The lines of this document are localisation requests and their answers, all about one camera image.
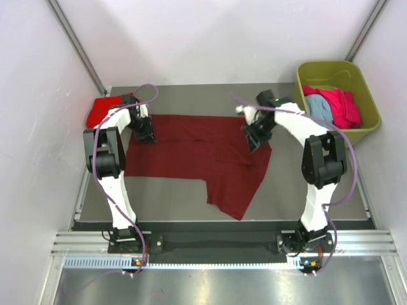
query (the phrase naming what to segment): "pink cloth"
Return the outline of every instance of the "pink cloth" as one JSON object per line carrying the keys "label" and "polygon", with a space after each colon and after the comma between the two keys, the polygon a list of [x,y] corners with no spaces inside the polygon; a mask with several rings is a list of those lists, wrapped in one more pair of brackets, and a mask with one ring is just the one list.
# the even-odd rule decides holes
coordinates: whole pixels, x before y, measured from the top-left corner
{"label": "pink cloth", "polygon": [[331,106],[333,123],[341,129],[358,128],[362,123],[361,113],[350,91],[340,89],[321,90],[303,85],[304,95],[322,95]]}

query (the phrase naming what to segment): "cable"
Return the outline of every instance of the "cable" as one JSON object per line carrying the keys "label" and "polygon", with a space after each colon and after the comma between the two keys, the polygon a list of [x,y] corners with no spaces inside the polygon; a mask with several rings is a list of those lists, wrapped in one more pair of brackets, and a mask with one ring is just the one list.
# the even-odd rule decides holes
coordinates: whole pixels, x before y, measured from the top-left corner
{"label": "cable", "polygon": [[104,240],[107,240],[108,242],[110,242],[110,240],[109,239],[107,239],[106,237],[104,237],[104,231],[102,231],[102,238],[104,239]]}
{"label": "cable", "polygon": [[[98,127],[96,128],[96,132],[95,132],[95,142],[93,143],[93,153],[92,153],[92,160],[94,160],[94,156],[97,155],[97,143],[98,143],[98,139],[99,139],[99,133],[100,133],[100,129],[102,127],[102,125],[104,123],[106,123],[107,121],[109,121],[110,118],[112,118],[116,113],[118,113],[121,110],[124,109],[128,109],[128,108],[132,108],[132,107],[137,107],[140,105],[146,105],[149,104],[151,102],[154,102],[157,97],[158,97],[158,88],[155,85],[152,84],[144,84],[141,85],[140,87],[138,87],[135,92],[134,95],[136,95],[136,93],[141,89],[141,88],[145,88],[147,86],[152,86],[155,89],[155,96],[151,99],[148,100],[147,102],[141,102],[141,103],[137,103],[137,104],[131,104],[131,105],[125,105],[121,108],[118,108],[117,110],[115,110],[114,112],[112,112],[109,116],[107,116],[106,118],[104,118],[100,124],[98,125]],[[142,269],[142,267],[147,263],[146,262],[146,241],[144,240],[144,237],[141,233],[141,230],[139,229],[139,227],[137,227],[137,225],[135,224],[135,222],[130,219],[129,217],[127,217],[127,215],[119,208],[119,206],[117,205],[117,203],[113,200],[112,197],[110,197],[105,190],[103,189],[102,185],[100,184],[98,178],[97,178],[97,174],[96,174],[96,162],[92,162],[92,174],[93,174],[93,179],[96,183],[96,185],[99,187],[99,189],[102,191],[102,193],[105,195],[105,197],[116,207],[117,211],[119,211],[119,213],[121,214],[121,216],[123,216],[127,221],[129,221],[129,223],[131,223],[131,225],[134,227],[134,229],[136,230],[137,234],[140,236],[140,240],[141,240],[141,244],[142,244],[142,264],[140,265],[140,268],[137,270],[137,272],[135,272],[135,275],[137,273],[139,273]]]}
{"label": "cable", "polygon": [[329,253],[328,258],[326,259],[325,264],[323,264],[321,266],[321,268],[316,271],[314,273],[314,275],[319,274],[322,270],[325,269],[325,267],[327,266],[327,264],[331,261],[332,256],[335,252],[336,249],[336,245],[338,244],[337,241],[337,237],[338,237],[338,232],[336,230],[336,226],[333,223],[332,219],[330,218],[330,216],[328,215],[328,212],[326,211],[327,208],[329,207],[337,207],[340,206],[342,204],[344,204],[345,202],[347,202],[349,200],[349,198],[351,197],[351,195],[353,194],[353,192],[355,191],[356,188],[356,184],[357,184],[357,161],[356,161],[356,154],[354,151],[354,148],[352,146],[352,143],[350,142],[349,138],[344,134],[344,132],[342,130],[340,130],[338,127],[336,127],[334,124],[332,124],[329,121],[325,121],[324,119],[321,118],[317,118],[315,116],[310,116],[309,114],[306,114],[304,112],[296,112],[296,111],[290,111],[290,110],[286,110],[286,109],[279,109],[279,108],[274,108],[274,107],[267,107],[267,106],[260,106],[260,105],[252,105],[250,104],[248,101],[242,99],[241,97],[239,97],[236,93],[231,93],[233,98],[240,104],[240,105],[244,105],[244,106],[250,106],[253,107],[255,109],[258,110],[266,110],[266,111],[279,111],[279,112],[284,112],[284,113],[289,113],[289,114],[296,114],[296,115],[300,115],[300,116],[304,116],[306,118],[312,119],[313,121],[320,121],[323,122],[325,124],[327,124],[328,126],[332,127],[332,129],[334,129],[336,132],[338,132],[341,137],[344,139],[344,141],[346,142],[346,144],[348,145],[349,151],[350,151],[350,156],[352,158],[352,165],[353,165],[353,170],[354,170],[354,176],[353,176],[353,180],[352,180],[352,185],[349,189],[349,192],[347,193],[347,195],[345,197],[343,197],[341,200],[334,202],[334,203],[325,203],[322,205],[322,210],[324,211],[326,220],[328,221],[328,223],[332,226],[333,229],[333,233],[334,233],[334,242],[333,242],[333,246],[332,249]]}
{"label": "cable", "polygon": [[321,261],[324,258],[324,249],[321,244],[318,245],[318,258]]}
{"label": "cable", "polygon": [[299,256],[299,254],[301,253],[303,248],[304,248],[304,245],[298,244],[298,250],[294,255],[288,255],[288,253],[284,250],[284,247],[281,247],[281,251],[283,254],[285,254],[288,257],[297,257],[297,256]]}

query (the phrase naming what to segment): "white cable clip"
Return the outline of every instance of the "white cable clip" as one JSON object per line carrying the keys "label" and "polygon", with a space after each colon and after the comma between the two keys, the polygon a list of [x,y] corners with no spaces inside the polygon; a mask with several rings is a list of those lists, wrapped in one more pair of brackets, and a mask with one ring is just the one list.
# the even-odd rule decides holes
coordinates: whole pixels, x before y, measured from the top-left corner
{"label": "white cable clip", "polygon": [[244,107],[242,105],[236,106],[235,108],[237,114],[241,114],[244,112]]}
{"label": "white cable clip", "polygon": [[295,116],[302,116],[305,113],[305,111],[298,111],[294,113]]}

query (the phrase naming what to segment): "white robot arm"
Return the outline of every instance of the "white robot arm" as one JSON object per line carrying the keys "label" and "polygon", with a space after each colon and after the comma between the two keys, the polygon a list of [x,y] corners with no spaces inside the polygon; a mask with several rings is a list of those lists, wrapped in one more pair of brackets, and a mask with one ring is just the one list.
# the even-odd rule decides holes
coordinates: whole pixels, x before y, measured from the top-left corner
{"label": "white robot arm", "polygon": [[302,243],[310,243],[325,237],[328,222],[323,210],[330,203],[332,195],[346,172],[345,143],[336,133],[318,125],[301,114],[296,103],[288,98],[274,98],[270,90],[257,96],[262,106],[271,106],[282,111],[259,111],[252,106],[238,106],[236,112],[244,115],[246,125],[243,131],[251,151],[268,142],[276,125],[283,126],[304,148],[302,172],[307,181],[308,191],[305,209],[298,228]]}
{"label": "white robot arm", "polygon": [[137,217],[127,196],[124,183],[124,169],[126,157],[121,143],[121,133],[129,126],[134,136],[143,142],[155,143],[155,135],[151,118],[148,116],[146,105],[138,104],[138,100],[131,95],[123,95],[122,103],[110,109],[107,116],[109,119],[100,127],[97,144],[97,155],[93,157],[93,145],[95,142],[96,126],[83,132],[85,145],[86,166],[92,173],[92,162],[96,161],[96,175],[104,192],[114,201],[107,199],[113,218],[113,237],[115,241],[128,241],[136,238],[136,232],[129,221],[121,213],[119,208],[130,220],[136,223]]}

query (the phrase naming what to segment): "red cloth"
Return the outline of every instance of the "red cloth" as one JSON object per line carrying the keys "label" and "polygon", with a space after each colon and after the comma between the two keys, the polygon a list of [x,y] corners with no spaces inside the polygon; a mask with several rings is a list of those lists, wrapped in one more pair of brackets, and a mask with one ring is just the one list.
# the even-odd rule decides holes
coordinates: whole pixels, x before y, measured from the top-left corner
{"label": "red cloth", "polygon": [[331,106],[333,123],[341,129],[358,128],[361,123],[361,113],[356,106],[350,91],[340,89],[321,90],[303,85],[304,95],[322,95]]}
{"label": "red cloth", "polygon": [[249,152],[244,118],[153,115],[152,121],[158,143],[131,137],[125,176],[204,180],[207,203],[242,219],[267,171],[270,145]]}
{"label": "red cloth", "polygon": [[121,104],[121,95],[118,97],[100,97],[95,99],[86,121],[86,127],[93,128],[96,125],[99,125],[100,122],[107,116],[109,109],[112,106],[119,104]]}

